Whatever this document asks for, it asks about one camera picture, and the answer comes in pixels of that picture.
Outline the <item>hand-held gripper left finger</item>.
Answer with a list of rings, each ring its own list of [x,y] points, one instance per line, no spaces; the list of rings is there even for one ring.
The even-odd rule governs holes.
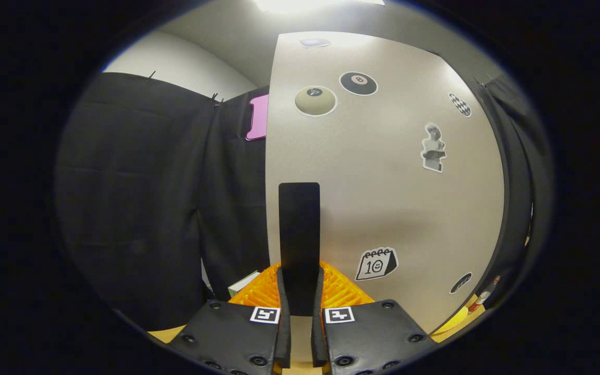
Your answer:
[[[282,374],[291,366],[291,319],[279,264],[229,301],[211,299],[169,345],[227,374]]]

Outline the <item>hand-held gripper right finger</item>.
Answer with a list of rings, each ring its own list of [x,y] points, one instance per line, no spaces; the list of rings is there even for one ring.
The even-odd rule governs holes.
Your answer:
[[[312,365],[324,374],[393,372],[439,347],[400,303],[374,301],[326,262],[320,263],[312,319]]]

